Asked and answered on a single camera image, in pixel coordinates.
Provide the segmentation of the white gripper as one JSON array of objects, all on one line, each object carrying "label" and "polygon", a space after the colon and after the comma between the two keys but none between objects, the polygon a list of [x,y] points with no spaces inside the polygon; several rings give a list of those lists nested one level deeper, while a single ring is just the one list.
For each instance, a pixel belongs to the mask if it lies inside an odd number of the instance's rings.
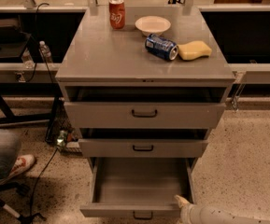
[{"label": "white gripper", "polygon": [[178,207],[180,208],[180,222],[182,224],[192,224],[191,210],[193,205],[189,204],[189,202],[182,196],[176,195],[175,199],[178,201]]}]

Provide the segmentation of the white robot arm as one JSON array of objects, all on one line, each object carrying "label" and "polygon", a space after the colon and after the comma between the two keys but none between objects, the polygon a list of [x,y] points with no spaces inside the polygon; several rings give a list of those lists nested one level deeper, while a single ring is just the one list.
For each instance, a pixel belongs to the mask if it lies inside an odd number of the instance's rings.
[{"label": "white robot arm", "polygon": [[175,196],[180,209],[178,224],[270,224],[270,221],[234,216],[217,207],[196,205],[184,197]]}]

